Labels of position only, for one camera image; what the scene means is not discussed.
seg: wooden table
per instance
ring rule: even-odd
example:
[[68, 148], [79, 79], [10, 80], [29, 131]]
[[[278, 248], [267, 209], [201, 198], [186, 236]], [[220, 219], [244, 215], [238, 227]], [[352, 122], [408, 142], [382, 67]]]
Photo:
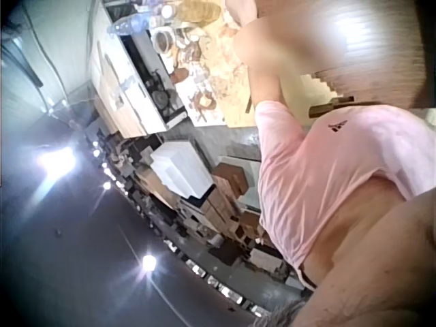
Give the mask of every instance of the wooden table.
[[434, 23], [430, 10], [413, 0], [256, 0], [260, 16], [310, 10], [335, 20], [351, 18], [367, 29], [341, 62], [315, 74], [332, 89], [357, 102], [380, 101], [400, 108], [432, 108]]

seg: person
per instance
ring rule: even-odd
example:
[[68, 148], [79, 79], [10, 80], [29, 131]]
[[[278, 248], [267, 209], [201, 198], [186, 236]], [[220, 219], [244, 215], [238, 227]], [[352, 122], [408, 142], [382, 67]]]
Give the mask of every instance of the person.
[[[225, 4], [243, 27], [237, 52], [250, 49], [242, 37], [266, 42], [250, 36], [254, 0]], [[315, 290], [293, 326], [414, 326], [436, 291], [435, 131], [380, 105], [335, 110], [306, 134], [276, 74], [249, 66], [249, 84], [262, 154], [260, 223]]]

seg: cardboard box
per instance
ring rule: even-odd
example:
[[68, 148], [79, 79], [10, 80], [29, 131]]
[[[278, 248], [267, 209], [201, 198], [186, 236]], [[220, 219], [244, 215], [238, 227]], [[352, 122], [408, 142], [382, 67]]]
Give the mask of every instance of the cardboard box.
[[258, 233], [259, 218], [259, 215], [247, 211], [239, 217], [239, 223], [249, 238], [256, 239], [260, 237]]
[[147, 192], [152, 193], [163, 202], [168, 208], [176, 210], [180, 196], [171, 192], [162, 184], [160, 178], [151, 168], [140, 168], [135, 171], [140, 181], [140, 186]]
[[219, 163], [211, 172], [216, 185], [233, 200], [245, 194], [249, 188], [247, 177], [242, 167]]

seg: ceiling light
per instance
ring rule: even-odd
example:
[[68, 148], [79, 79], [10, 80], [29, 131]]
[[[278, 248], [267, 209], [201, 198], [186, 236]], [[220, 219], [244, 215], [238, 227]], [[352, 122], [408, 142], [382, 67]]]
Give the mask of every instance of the ceiling light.
[[142, 269], [153, 271], [156, 268], [156, 258], [152, 255], [146, 255], [142, 259]]
[[40, 157], [39, 162], [51, 178], [62, 177], [76, 166], [76, 158], [71, 148], [44, 153]]

